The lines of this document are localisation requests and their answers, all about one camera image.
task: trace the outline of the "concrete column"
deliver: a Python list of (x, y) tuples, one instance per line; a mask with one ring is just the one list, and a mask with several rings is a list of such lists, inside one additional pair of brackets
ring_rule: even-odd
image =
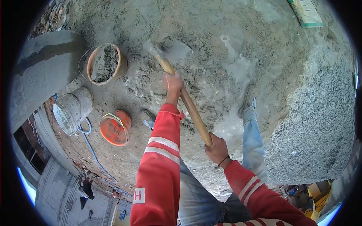
[(25, 43), (13, 69), (11, 133), (49, 97), (79, 75), (78, 62), (84, 53), (84, 38), (69, 30), (46, 33)]

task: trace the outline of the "orange bucket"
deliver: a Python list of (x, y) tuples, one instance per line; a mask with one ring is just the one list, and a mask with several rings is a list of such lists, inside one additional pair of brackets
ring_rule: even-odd
[(130, 138), (131, 116), (124, 110), (116, 110), (101, 118), (101, 135), (113, 145), (125, 146)]

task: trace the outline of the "red sleeve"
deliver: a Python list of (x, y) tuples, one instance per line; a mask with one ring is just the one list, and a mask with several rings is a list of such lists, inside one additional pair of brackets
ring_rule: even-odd
[(268, 189), (252, 171), (242, 167), (237, 160), (232, 161), (224, 173), (232, 190), (251, 211), (253, 219), (278, 219), (293, 226), (317, 225), (282, 196)]
[(180, 200), (180, 120), (164, 104), (137, 171), (131, 225), (176, 225)]

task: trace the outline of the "wrist string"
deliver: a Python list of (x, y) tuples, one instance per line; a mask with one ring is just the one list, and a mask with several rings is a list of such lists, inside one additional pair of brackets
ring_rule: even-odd
[(226, 156), (226, 157), (223, 159), (223, 161), (224, 161), (225, 159), (227, 159), (227, 158), (230, 158), (230, 156), (229, 156), (229, 155)]

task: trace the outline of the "sneaker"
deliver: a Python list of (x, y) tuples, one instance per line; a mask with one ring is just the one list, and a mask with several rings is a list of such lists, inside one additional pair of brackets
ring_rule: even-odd
[(244, 113), (249, 107), (252, 107), (252, 110), (254, 110), (256, 108), (257, 94), (258, 94), (258, 89), (257, 89), (256, 85), (249, 84), (244, 93), (243, 104), (242, 104), (241, 108), (239, 109), (239, 111), (237, 112), (239, 118), (241, 118), (242, 120), (244, 120)]
[(141, 118), (143, 124), (145, 124), (150, 130), (153, 130), (156, 117), (148, 109), (142, 109), (139, 117)]

